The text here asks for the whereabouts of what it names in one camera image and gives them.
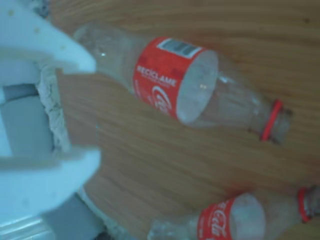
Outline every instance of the barcode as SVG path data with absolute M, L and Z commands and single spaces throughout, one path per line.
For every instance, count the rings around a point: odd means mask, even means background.
M 183 41 L 179 41 L 176 39 L 168 38 L 157 46 L 159 49 L 166 50 L 170 53 L 177 54 L 184 58 L 190 59 L 192 58 L 197 52 L 199 52 L 202 47 L 194 46 L 190 43 L 186 43 Z

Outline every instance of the bottle neck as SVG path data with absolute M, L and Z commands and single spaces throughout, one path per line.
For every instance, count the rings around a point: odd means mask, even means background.
M 305 190 L 303 206 L 307 218 L 311 219 L 320 215 L 320 186 L 315 185 Z
M 261 104 L 253 112 L 253 117 L 249 127 L 250 131 L 262 135 L 266 130 L 268 124 L 270 124 L 271 115 L 275 113 L 275 105 L 269 100 L 263 100 Z M 276 144 L 281 144 L 290 128 L 292 111 L 280 108 L 275 114 L 275 119 L 270 125 L 269 140 Z

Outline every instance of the empty bottle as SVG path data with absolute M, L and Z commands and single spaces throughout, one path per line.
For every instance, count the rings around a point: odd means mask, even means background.
M 275 240 L 320 214 L 320 187 L 297 196 L 264 190 L 212 204 L 201 211 L 154 221 L 148 240 Z
M 95 23 L 74 38 L 95 57 L 99 73 L 187 126 L 239 127 L 275 143 L 290 127 L 292 112 L 261 96 L 213 50 Z

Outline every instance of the red label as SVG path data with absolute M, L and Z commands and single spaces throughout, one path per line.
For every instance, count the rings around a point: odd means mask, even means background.
M 230 211 L 235 198 L 215 203 L 204 209 L 197 226 L 198 240 L 232 240 Z
M 185 73 L 204 49 L 173 38 L 158 37 L 140 55 L 133 75 L 136 95 L 177 118 L 177 97 Z

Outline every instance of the wood grain surface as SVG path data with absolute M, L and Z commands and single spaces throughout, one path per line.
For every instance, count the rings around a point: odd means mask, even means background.
M 186 214 L 253 188 L 295 194 L 320 184 L 319 0 L 53 0 L 65 32 L 97 20 L 215 49 L 256 88 L 294 111 L 282 146 L 237 129 L 191 129 L 101 75 L 59 74 L 74 143 L 103 161 L 85 187 L 106 214 L 144 240 L 151 221 Z M 282 240 L 320 239 L 320 221 Z

